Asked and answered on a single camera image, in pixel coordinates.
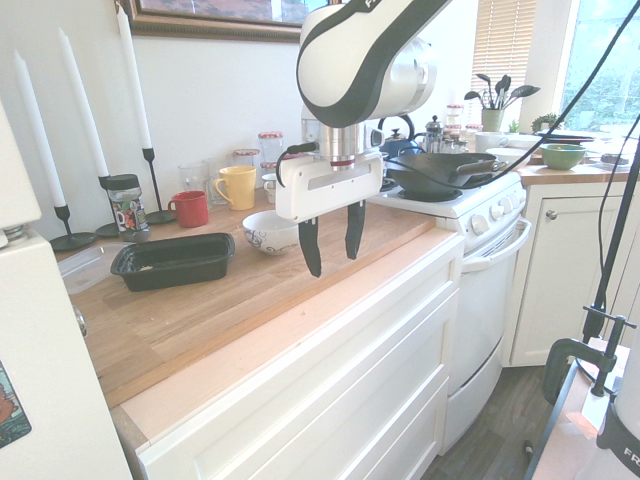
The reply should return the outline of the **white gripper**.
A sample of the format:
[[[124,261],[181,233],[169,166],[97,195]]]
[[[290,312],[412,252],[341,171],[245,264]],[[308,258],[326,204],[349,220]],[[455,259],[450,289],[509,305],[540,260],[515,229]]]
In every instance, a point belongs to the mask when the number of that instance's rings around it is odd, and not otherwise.
[[[355,260],[364,229],[365,200],[377,195],[382,185],[380,152],[358,155],[355,167],[343,171],[334,171],[328,161],[313,156],[283,160],[280,176],[284,185],[276,183],[276,213],[299,223],[300,247],[310,273],[314,277],[322,273],[317,217],[348,205],[345,247],[347,257]]]

